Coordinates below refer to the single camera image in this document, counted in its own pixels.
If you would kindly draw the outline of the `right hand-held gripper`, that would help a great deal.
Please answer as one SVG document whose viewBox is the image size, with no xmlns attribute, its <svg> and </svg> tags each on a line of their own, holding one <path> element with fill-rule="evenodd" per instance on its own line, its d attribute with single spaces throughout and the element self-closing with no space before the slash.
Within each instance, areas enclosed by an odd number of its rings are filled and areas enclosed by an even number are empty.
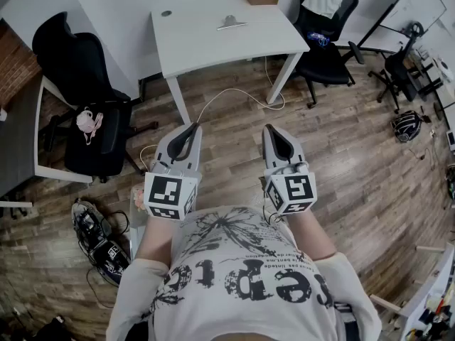
<svg viewBox="0 0 455 341">
<path fill-rule="evenodd" d="M 303 148 L 290 133 L 267 124 L 262 131 L 266 163 L 264 191 L 276 215 L 305 212 L 317 201 L 315 174 L 304 161 Z"/>
</svg>

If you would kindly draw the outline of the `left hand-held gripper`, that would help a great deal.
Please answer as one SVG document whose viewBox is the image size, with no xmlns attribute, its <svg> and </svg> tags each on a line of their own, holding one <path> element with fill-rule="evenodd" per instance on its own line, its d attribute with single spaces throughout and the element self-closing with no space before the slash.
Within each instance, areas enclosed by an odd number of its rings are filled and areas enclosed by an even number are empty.
<svg viewBox="0 0 455 341">
<path fill-rule="evenodd" d="M 144 206 L 151 216 L 182 221 L 194 208 L 203 130 L 184 124 L 163 137 L 146 172 Z"/>
</svg>

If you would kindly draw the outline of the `silver binder clip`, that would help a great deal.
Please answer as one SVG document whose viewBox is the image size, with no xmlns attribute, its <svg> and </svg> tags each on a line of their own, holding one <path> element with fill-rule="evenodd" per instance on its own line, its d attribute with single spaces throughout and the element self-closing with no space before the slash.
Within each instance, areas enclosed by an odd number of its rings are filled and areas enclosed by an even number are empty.
<svg viewBox="0 0 455 341">
<path fill-rule="evenodd" d="M 219 27 L 217 27 L 218 31 L 225 30 L 228 28 L 236 28 L 240 26 L 247 26 L 248 22 L 239 22 L 235 16 L 233 15 L 228 15 L 225 17 L 223 24 Z"/>
</svg>

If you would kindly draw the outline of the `person's left forearm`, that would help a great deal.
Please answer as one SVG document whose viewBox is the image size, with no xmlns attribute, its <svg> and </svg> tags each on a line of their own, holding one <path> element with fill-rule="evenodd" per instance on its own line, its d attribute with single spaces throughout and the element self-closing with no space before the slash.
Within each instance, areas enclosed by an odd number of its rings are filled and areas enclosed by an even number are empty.
<svg viewBox="0 0 455 341">
<path fill-rule="evenodd" d="M 177 228 L 177 222 L 149 216 L 135 258 L 157 261 L 169 267 L 172 239 Z"/>
</svg>

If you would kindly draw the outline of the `person's right forearm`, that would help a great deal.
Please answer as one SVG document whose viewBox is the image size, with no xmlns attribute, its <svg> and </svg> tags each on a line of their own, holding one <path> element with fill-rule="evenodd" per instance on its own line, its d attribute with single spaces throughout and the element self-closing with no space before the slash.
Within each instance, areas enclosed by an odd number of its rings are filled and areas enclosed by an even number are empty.
<svg viewBox="0 0 455 341">
<path fill-rule="evenodd" d="M 327 259 L 337 250 L 311 210 L 286 216 L 297 248 L 312 261 Z"/>
</svg>

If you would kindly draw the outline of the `flower bouquet in white wrap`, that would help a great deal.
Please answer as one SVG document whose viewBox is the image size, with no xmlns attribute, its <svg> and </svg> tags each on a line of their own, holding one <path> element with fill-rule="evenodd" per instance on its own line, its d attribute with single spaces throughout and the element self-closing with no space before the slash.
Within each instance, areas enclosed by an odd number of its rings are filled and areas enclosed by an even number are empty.
<svg viewBox="0 0 455 341">
<path fill-rule="evenodd" d="M 130 257 L 134 259 L 141 239 L 144 235 L 148 212 L 144 206 L 144 184 L 135 185 L 131 189 L 129 209 L 129 242 Z"/>
</svg>

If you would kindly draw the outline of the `black office chair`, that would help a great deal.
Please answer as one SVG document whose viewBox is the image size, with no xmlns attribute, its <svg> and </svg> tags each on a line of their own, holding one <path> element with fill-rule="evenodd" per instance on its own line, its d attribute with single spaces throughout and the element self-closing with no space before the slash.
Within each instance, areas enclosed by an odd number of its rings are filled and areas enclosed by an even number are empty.
<svg viewBox="0 0 455 341">
<path fill-rule="evenodd" d="M 412 72 L 405 67 L 405 58 L 410 54 L 412 46 L 418 37 L 422 36 L 424 33 L 422 24 L 417 21 L 411 22 L 411 24 L 408 25 L 407 30 L 409 33 L 409 41 L 406 46 L 400 48 L 397 53 L 387 57 L 385 59 L 385 68 L 379 73 L 373 71 L 368 73 L 368 77 L 375 76 L 385 84 L 385 90 L 377 98 L 377 101 L 381 103 L 383 96 L 389 91 L 395 102 L 396 108 L 394 113 L 396 114 L 399 114 L 400 111 L 397 100 L 397 96 L 400 92 L 405 95 L 409 102 L 412 102 L 417 95 L 424 97 L 434 91 L 433 83 L 429 83 L 424 87 L 420 87 L 417 84 L 417 79 L 423 76 L 423 72 L 419 72 L 413 76 Z"/>
<path fill-rule="evenodd" d="M 364 59 L 355 43 L 349 42 L 350 52 L 341 55 L 335 45 L 350 14 L 358 5 L 358 0 L 343 0 L 332 19 L 317 15 L 300 5 L 299 15 L 294 27 L 309 46 L 309 51 L 302 54 L 295 66 L 295 72 L 289 77 L 300 75 L 305 78 L 312 96 L 308 108 L 316 105 L 314 82 L 328 85 L 352 85 L 354 83 L 346 62 L 354 56 L 358 63 Z"/>
<path fill-rule="evenodd" d="M 143 175 L 145 171 L 127 152 L 127 141 L 157 129 L 159 124 L 152 121 L 141 128 L 130 124 L 133 108 L 143 99 L 131 99 L 112 87 L 99 38 L 93 33 L 73 33 L 67 15 L 64 11 L 50 17 L 38 27 L 32 40 L 32 51 L 43 75 L 74 107 L 64 115 L 51 117 L 40 131 L 44 136 L 43 147 L 51 151 L 55 139 L 64 137 L 65 167 L 77 174 L 96 176 L 101 183 L 119 175 L 125 161 Z M 94 115 L 104 114 L 102 126 L 89 146 L 76 124 L 77 115 L 85 107 Z"/>
</svg>

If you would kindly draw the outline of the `pink cloth bag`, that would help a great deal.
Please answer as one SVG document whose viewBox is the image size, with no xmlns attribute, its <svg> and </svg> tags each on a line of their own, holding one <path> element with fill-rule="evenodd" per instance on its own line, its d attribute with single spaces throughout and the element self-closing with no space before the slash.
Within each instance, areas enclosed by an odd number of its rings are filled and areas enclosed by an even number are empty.
<svg viewBox="0 0 455 341">
<path fill-rule="evenodd" d="M 97 130 L 102 126 L 103 117 L 104 114 L 102 112 L 98 112 L 94 115 L 89 107 L 85 107 L 77 115 L 76 124 L 78 129 L 83 133 L 87 146 L 91 144 Z"/>
</svg>

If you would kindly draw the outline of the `white desk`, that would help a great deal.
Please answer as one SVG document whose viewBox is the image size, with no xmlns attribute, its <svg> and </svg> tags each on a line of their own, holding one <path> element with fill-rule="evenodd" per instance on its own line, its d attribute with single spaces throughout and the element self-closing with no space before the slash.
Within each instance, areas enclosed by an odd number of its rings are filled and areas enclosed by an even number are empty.
<svg viewBox="0 0 455 341">
<path fill-rule="evenodd" d="M 163 11 L 172 14 L 163 17 Z M 247 26 L 218 31 L 226 16 Z M 190 123 L 178 76 L 194 70 L 250 58 L 286 55 L 265 106 L 277 100 L 309 46 L 276 5 L 252 6 L 245 0 L 200 0 L 151 10 L 161 72 L 183 123 Z"/>
</svg>

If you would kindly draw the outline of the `black helmet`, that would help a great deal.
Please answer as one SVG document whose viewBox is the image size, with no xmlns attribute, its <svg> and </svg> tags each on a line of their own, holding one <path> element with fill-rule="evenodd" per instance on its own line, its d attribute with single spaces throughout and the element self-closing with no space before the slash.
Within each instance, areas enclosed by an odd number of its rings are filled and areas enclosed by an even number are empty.
<svg viewBox="0 0 455 341">
<path fill-rule="evenodd" d="M 407 143 L 412 141 L 420 133 L 422 119 L 418 113 L 409 110 L 399 114 L 390 123 L 398 141 Z"/>
</svg>

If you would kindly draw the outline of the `person's white printed shirt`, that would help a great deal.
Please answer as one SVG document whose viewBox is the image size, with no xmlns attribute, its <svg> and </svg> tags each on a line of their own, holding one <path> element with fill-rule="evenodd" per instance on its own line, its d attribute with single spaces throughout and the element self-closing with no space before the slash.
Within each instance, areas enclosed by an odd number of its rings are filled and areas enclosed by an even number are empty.
<svg viewBox="0 0 455 341">
<path fill-rule="evenodd" d="M 135 258 L 122 274 L 106 341 L 378 341 L 346 256 L 312 261 L 287 220 L 222 206 L 177 223 L 169 267 Z"/>
</svg>

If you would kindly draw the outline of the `grey desk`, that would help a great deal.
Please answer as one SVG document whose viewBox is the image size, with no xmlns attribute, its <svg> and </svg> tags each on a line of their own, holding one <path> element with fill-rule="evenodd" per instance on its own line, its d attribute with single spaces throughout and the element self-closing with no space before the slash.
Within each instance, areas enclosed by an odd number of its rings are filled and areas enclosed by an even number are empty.
<svg viewBox="0 0 455 341">
<path fill-rule="evenodd" d="M 39 114 L 43 90 L 64 101 L 57 87 L 39 74 L 11 100 L 6 120 L 0 121 L 0 208 L 32 208 L 32 202 L 1 199 L 35 176 L 76 183 L 92 177 L 38 164 Z"/>
</svg>

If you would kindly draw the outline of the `whiteboard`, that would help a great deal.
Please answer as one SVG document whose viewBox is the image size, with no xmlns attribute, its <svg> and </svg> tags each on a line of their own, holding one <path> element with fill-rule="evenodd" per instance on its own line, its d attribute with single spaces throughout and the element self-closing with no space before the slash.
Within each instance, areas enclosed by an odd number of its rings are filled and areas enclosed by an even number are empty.
<svg viewBox="0 0 455 341">
<path fill-rule="evenodd" d="M 444 0 L 395 0 L 357 43 L 361 50 L 396 52 L 410 39 L 412 25 L 425 34 L 448 11 Z"/>
</svg>

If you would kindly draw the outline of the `white shelf with clutter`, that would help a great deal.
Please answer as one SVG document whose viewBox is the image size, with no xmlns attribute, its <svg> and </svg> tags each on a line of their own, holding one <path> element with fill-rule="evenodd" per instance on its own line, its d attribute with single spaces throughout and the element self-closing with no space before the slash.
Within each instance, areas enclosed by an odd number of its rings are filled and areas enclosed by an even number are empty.
<svg viewBox="0 0 455 341">
<path fill-rule="evenodd" d="M 450 243 L 446 243 L 443 248 L 416 246 L 416 250 L 439 254 L 440 257 L 430 275 L 403 306 L 395 305 L 377 295 L 370 295 L 370 299 L 375 305 L 392 311 L 397 316 L 401 331 L 399 341 L 407 341 L 407 336 L 413 330 L 424 330 L 426 328 L 426 325 L 419 319 L 427 309 L 429 299 L 435 298 L 437 300 L 436 308 L 444 300 L 454 261 L 455 246 Z"/>
</svg>

